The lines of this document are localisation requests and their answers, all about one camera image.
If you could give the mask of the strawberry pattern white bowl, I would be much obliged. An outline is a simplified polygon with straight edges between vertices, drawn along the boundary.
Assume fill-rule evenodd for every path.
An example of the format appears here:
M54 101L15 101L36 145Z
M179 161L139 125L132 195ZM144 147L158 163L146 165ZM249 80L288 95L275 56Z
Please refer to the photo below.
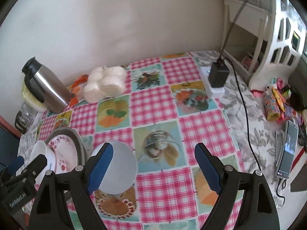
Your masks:
M38 141L35 143L31 152L30 161L33 161L36 157L43 156L46 166L42 171L36 172L35 184L40 185L47 170L55 172L55 174L61 174L69 171L69 162L64 155L51 145L47 145L44 141Z

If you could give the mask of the floral rim white plate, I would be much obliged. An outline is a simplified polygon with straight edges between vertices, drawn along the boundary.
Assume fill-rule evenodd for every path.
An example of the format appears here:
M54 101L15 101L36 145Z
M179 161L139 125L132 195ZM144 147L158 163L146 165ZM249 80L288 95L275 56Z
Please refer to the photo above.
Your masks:
M47 140L46 144L55 153L55 174L70 172L78 165L77 149L69 136L57 135L51 140Z

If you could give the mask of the large steel basin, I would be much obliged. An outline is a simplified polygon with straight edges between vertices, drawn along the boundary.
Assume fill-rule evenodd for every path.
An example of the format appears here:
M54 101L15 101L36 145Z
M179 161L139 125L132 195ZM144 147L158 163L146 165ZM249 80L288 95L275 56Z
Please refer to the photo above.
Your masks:
M85 165L87 159L87 153L84 148L83 141L81 140L81 137L78 134L78 131L70 127L58 128L51 133L51 135L45 140L45 143L47 140L51 140L53 137L57 135L67 135L73 140L75 147L77 149L78 165Z

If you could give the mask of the light blue shallow bowl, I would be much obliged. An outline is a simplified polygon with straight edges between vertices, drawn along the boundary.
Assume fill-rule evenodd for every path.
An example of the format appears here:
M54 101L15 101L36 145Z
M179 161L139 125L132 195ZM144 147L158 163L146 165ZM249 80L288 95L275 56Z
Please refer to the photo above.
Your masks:
M137 161L133 151L123 142L109 141L102 157L90 173L88 192L101 190L116 195L128 190L137 175Z

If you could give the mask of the glass jar dark lid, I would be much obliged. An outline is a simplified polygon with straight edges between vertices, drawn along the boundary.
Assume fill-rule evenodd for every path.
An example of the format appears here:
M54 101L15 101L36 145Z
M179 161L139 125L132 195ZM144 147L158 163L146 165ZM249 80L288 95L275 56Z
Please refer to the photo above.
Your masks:
M36 116L37 111L24 102L15 117L15 128L17 131L23 135L26 134L32 126Z

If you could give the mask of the smartphone with lit screen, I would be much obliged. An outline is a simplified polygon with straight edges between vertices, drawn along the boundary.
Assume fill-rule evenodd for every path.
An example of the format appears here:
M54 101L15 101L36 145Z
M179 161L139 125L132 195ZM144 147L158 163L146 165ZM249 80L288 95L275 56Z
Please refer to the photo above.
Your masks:
M285 130L281 135L281 149L276 165L276 176L281 179L288 179L292 164L294 162L299 128L293 121L285 122Z

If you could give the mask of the napa cabbage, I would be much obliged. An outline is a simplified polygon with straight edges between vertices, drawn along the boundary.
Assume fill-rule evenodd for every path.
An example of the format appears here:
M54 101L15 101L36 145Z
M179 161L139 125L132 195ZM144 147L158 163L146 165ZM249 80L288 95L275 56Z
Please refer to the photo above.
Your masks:
M47 107L41 103L26 87L25 82L22 84L21 94L24 99L24 102L29 105L31 108L36 110L37 112L44 113L47 111Z

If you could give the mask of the stainless steel thermos jug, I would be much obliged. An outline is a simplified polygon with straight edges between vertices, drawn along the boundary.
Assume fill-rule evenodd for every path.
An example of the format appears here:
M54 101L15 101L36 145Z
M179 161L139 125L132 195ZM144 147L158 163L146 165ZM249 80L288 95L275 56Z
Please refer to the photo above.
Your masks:
M61 113L70 103L71 93L66 86L46 66L34 57L22 68L24 82L28 90L52 112Z

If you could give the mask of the orange patterned snack bag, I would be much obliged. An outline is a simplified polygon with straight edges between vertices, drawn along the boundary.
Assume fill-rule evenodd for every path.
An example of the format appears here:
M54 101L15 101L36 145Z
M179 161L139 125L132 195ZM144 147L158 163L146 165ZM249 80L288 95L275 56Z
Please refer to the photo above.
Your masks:
M87 80L88 74L82 74L74 80L71 86L68 87L71 93L71 98L69 102L70 107L75 106L78 103L84 101L83 90L87 83Z

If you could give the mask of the colourful candy roll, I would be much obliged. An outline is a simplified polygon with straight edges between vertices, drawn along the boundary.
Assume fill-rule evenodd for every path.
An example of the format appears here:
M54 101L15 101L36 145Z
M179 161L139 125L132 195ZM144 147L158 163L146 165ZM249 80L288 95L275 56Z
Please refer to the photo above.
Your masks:
M281 116L281 112L272 91L266 90L262 96L267 121L277 121Z

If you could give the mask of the bag of white buns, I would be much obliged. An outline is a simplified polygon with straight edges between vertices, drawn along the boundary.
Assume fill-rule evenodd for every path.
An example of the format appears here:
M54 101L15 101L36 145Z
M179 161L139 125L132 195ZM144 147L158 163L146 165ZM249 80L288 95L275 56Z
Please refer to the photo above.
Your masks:
M97 103L102 99L116 97L125 92L127 73L123 67L97 67L91 71L83 88L84 99Z

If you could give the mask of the white power strip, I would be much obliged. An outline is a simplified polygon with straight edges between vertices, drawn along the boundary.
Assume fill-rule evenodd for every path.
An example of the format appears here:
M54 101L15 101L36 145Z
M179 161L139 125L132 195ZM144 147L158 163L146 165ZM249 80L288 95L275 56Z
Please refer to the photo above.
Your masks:
M219 99L225 94L224 87L213 88L209 82L210 67L199 67L199 75L204 85L205 92L210 99Z

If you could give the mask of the pink checkered fruit tablecloth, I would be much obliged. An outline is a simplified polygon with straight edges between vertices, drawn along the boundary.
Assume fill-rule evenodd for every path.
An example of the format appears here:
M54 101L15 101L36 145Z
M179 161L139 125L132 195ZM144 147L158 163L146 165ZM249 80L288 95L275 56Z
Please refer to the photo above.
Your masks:
M87 147L120 141L132 149L134 184L118 195L92 195L108 229L200 229L218 196L195 160L198 143L243 170L225 110L207 96L199 75L199 67L217 57L216 51L198 51L130 63L122 96L44 114L38 140L69 126Z

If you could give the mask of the black power adapter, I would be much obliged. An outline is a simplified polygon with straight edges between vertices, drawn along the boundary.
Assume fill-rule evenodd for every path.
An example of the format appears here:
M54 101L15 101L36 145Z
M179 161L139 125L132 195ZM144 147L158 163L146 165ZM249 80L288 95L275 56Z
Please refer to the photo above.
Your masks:
M223 60L212 63L209 82L213 88L222 88L229 76L229 68Z

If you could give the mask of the white wooden shelf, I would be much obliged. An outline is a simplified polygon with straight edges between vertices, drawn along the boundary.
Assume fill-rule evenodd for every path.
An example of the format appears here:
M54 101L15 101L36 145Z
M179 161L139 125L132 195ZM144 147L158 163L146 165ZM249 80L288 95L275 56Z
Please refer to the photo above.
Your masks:
M287 82L303 54L306 26L289 0L224 0L222 53L250 90Z

